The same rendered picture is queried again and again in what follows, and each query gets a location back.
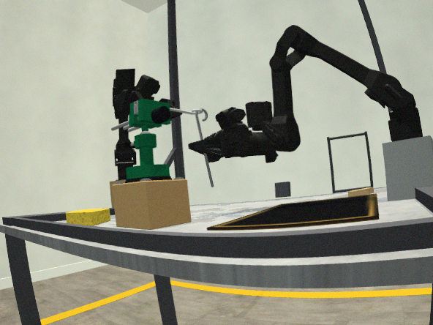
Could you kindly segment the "green bench vise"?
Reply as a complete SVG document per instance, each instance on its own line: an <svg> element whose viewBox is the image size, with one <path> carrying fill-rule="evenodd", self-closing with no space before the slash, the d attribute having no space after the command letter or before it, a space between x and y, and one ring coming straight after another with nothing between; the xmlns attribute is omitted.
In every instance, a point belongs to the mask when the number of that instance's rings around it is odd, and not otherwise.
<svg viewBox="0 0 433 325"><path fill-rule="evenodd" d="M138 100L138 115L136 115L134 114L134 102L130 103L129 126L142 127L142 131L148 131L148 129L161 127L162 124L170 124L170 119L161 124L153 122L151 112L161 106L166 106L170 110L170 103L141 98ZM127 179L170 176L169 165L154 165L153 148L157 147L156 134L146 133L136 135L134 146L140 152L140 165L126 168Z"/></svg>

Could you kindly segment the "yellow sponge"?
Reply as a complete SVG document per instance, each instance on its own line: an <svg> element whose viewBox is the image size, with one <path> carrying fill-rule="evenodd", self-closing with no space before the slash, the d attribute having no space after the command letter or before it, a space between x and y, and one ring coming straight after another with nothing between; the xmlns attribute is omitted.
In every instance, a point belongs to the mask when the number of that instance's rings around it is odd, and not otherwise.
<svg viewBox="0 0 433 325"><path fill-rule="evenodd" d="M98 225L110 221L110 209L89 209L79 212L66 212L67 223L78 225Z"/></svg>

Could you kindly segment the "black flat mat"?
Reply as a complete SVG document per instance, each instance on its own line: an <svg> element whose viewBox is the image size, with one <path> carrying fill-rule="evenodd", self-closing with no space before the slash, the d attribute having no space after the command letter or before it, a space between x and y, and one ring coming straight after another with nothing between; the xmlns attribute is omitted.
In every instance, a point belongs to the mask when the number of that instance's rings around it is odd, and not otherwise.
<svg viewBox="0 0 433 325"><path fill-rule="evenodd" d="M298 228L369 220L379 220L377 193L319 201L283 203L207 227L207 231Z"/></svg>

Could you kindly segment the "brown wooden block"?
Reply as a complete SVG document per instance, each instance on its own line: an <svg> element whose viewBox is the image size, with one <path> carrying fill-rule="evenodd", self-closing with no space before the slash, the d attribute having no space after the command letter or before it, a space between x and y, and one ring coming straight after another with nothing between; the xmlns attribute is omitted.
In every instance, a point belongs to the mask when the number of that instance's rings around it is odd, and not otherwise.
<svg viewBox="0 0 433 325"><path fill-rule="evenodd" d="M187 179L113 184L116 226L153 230L191 222Z"/></svg>

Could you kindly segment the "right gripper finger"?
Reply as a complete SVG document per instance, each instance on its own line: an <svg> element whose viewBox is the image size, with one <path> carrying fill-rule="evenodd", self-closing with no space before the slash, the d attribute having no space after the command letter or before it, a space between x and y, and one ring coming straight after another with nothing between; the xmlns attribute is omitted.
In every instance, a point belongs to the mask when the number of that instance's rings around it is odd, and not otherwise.
<svg viewBox="0 0 433 325"><path fill-rule="evenodd" d="M130 95L130 99L129 99L129 104L131 102L134 102L136 100L139 100L140 98L143 98L140 92L137 91L132 91L131 95ZM127 115L130 114L130 105L128 104L128 108L127 108Z"/></svg>
<svg viewBox="0 0 433 325"><path fill-rule="evenodd" d="M166 103L170 103L170 108L176 108L176 109L179 109L179 108L173 106L173 105L174 105L174 102L173 102L172 100L168 100L168 99L167 99L167 100L166 100ZM177 117L177 116L180 116L180 115L182 115L182 113L175 112L175 111L170 111L170 119L173 119L173 118L175 118L175 117Z"/></svg>

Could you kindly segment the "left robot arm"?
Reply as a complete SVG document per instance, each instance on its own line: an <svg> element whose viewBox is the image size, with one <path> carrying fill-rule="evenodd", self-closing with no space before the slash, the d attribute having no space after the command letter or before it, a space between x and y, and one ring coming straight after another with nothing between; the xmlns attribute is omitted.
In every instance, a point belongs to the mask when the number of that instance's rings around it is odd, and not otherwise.
<svg viewBox="0 0 433 325"><path fill-rule="evenodd" d="M294 51L287 56L290 46ZM363 66L319 42L297 25L289 26L285 30L269 62L274 116L271 102L248 102L245 105L246 114L244 109L234 107L218 113L215 118L221 129L224 129L225 133L230 131L230 134L237 134L237 129L231 129L231 125L243 123L241 120L246 116L249 128L252 127L257 137L257 152L254 156L265 155L266 163L275 162L278 157L276 151L295 151L300 146L301 137L293 114L290 71L306 55L324 59L323 61L369 87L364 93L384 108L387 106L393 111L389 113L388 121L392 142L423 137L414 96L402 88L399 80L392 75Z"/></svg>

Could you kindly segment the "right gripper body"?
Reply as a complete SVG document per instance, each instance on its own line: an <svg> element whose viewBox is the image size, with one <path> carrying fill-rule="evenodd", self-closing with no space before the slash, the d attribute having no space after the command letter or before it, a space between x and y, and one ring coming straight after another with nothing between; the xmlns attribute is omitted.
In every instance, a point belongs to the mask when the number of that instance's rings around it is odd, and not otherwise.
<svg viewBox="0 0 433 325"><path fill-rule="evenodd" d="M119 97L119 101L118 101L118 107L117 107L118 113L127 115L127 113L125 113L125 112L127 112L127 108L128 108L131 92L132 92L132 90L129 90L129 89L124 89L121 92L120 97ZM142 94L142 97L144 99L153 100L153 97L146 96L146 95L143 95L143 94ZM160 102L166 102L166 99L162 98L160 100ZM125 108L124 108L124 106L125 106Z"/></svg>

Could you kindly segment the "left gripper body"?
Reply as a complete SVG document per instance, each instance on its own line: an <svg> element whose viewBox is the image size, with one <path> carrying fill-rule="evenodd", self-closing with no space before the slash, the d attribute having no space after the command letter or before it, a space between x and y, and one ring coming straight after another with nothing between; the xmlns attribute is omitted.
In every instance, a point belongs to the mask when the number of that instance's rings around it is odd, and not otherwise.
<svg viewBox="0 0 433 325"><path fill-rule="evenodd" d="M245 125L245 123L235 123L231 125L231 129L237 129L237 134L235 133L230 134L230 132L225 133L225 146L226 146L225 158L254 156L257 152L256 135L251 130L249 130L249 128ZM251 146L249 146L249 142ZM240 154L240 155L234 155L234 154Z"/></svg>

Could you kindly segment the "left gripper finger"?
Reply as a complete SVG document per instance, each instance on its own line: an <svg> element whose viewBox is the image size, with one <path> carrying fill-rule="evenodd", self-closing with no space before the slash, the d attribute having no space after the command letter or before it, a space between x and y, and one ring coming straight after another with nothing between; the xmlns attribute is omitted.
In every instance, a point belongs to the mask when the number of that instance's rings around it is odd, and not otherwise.
<svg viewBox="0 0 433 325"><path fill-rule="evenodd" d="M213 138L207 138L201 141L196 141L189 144L190 149L194 149L199 152L213 155L215 157L226 156L225 146L225 132L224 130L218 131Z"/></svg>
<svg viewBox="0 0 433 325"><path fill-rule="evenodd" d="M209 137L210 138L212 138L214 135L215 135L216 133L214 133L214 134L212 134L212 135L210 135ZM200 153L200 154L203 154L204 155L204 153L203 152L199 152L199 151L196 151L196 150L194 150L194 149L191 149L191 150L193 150L193 151L195 151L195 152L198 152L198 153ZM207 157L210 157L212 160L215 160L215 159L218 159L218 157L215 157L215 156L213 156L213 155L210 155L210 154L207 154Z"/></svg>

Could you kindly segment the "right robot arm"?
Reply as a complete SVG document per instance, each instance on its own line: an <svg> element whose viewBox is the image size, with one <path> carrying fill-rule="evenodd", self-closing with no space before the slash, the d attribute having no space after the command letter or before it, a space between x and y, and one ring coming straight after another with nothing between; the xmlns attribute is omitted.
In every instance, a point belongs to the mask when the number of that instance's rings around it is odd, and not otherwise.
<svg viewBox="0 0 433 325"><path fill-rule="evenodd" d="M135 89L133 89L135 87ZM124 89L130 89L140 92L141 94L152 96L159 91L159 81L147 75L142 75L138 84L135 86L135 69L116 70L116 78L113 80L113 104L115 118L118 119L118 124L128 121L128 115L119 114L117 111L120 93ZM117 90L117 91L116 91ZM137 165L136 151L133 148L124 148L124 143L130 142L129 132L119 128L119 140L114 150L115 165L118 167L118 180L123 180L122 176L126 176L126 168ZM132 160L133 158L133 160ZM118 159L118 161L116 161ZM135 160L135 161L134 161ZM117 164L118 163L118 164ZM133 164L134 163L134 164Z"/></svg>

